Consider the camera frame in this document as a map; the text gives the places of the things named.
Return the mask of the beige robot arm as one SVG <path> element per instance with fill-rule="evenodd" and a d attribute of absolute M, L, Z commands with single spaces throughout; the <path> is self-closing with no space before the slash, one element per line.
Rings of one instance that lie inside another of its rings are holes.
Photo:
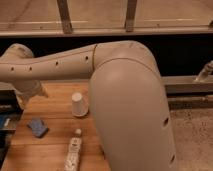
<path fill-rule="evenodd" d="M 22 44 L 0 56 L 0 82 L 27 103 L 47 80 L 89 81 L 89 109 L 112 171 L 177 171 L 165 87 L 137 41 L 97 43 L 36 58 Z"/>

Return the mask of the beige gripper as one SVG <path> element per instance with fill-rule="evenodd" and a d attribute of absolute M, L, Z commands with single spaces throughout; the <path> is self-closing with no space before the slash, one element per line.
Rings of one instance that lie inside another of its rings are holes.
<path fill-rule="evenodd" d="M 18 103 L 22 109 L 24 109 L 29 100 L 36 95 L 48 97 L 45 88 L 41 82 L 37 80 L 15 82 L 13 87 Z"/>

